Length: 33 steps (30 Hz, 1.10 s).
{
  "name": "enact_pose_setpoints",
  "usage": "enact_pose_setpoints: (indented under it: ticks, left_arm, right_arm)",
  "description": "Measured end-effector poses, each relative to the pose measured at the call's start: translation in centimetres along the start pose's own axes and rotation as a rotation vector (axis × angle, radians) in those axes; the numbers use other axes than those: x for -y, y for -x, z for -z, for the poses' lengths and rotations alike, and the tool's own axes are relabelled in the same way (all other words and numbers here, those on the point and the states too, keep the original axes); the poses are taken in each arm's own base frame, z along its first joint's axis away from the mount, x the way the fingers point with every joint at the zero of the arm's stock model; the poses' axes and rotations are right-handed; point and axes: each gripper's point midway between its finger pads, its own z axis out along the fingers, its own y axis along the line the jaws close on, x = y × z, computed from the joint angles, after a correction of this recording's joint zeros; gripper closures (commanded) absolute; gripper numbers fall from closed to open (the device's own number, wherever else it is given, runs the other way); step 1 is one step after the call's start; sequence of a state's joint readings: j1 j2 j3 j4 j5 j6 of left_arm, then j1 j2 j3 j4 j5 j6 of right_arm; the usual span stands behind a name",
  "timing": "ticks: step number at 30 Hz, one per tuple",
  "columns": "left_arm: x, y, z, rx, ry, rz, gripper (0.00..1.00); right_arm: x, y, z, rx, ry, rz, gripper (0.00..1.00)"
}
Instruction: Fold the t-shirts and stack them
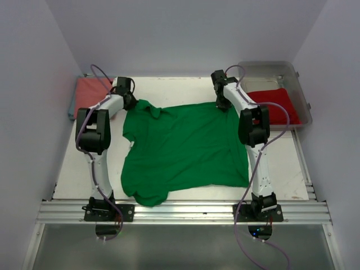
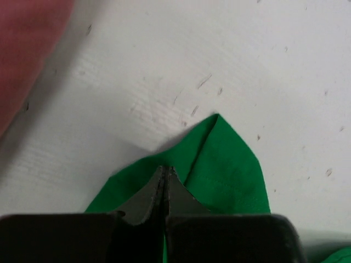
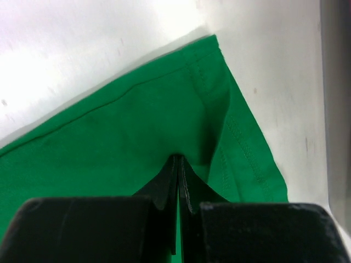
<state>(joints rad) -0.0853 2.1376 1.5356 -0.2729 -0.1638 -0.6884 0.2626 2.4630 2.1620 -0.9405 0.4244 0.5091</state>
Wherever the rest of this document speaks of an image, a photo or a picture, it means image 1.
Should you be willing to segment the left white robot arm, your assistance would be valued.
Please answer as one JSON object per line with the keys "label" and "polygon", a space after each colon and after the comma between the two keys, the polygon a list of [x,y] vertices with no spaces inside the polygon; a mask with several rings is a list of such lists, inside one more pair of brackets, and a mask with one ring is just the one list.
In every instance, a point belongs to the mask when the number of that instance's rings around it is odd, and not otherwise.
{"label": "left white robot arm", "polygon": [[75,132],[75,147],[85,155],[90,171],[92,192],[89,204],[100,203],[97,214],[105,221],[114,219],[117,214],[107,165],[111,143],[110,119],[117,112],[128,111],[138,103],[132,78],[117,76],[110,84],[104,98],[89,108],[78,110]]}

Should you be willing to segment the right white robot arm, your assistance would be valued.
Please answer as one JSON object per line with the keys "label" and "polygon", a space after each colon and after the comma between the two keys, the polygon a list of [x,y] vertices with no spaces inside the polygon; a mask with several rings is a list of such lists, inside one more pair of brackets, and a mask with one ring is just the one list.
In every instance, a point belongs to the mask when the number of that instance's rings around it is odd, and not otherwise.
{"label": "right white robot arm", "polygon": [[264,221],[277,208],[266,151],[262,149],[270,135],[268,107],[252,100],[242,90],[239,81],[235,77],[228,77],[223,70],[214,71],[211,80],[219,109],[227,110],[234,107],[239,114],[238,138],[245,145],[250,160],[251,203],[241,205],[241,219]]}

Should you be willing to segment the green polo shirt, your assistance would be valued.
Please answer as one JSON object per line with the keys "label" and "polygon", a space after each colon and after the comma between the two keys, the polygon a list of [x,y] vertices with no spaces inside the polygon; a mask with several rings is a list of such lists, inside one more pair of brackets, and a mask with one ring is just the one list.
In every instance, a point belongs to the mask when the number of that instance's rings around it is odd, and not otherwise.
{"label": "green polo shirt", "polygon": [[238,126],[235,109],[221,111],[213,102],[160,108],[140,100],[123,124],[131,144],[120,177],[124,193],[153,207],[173,191],[247,187],[248,154]]}

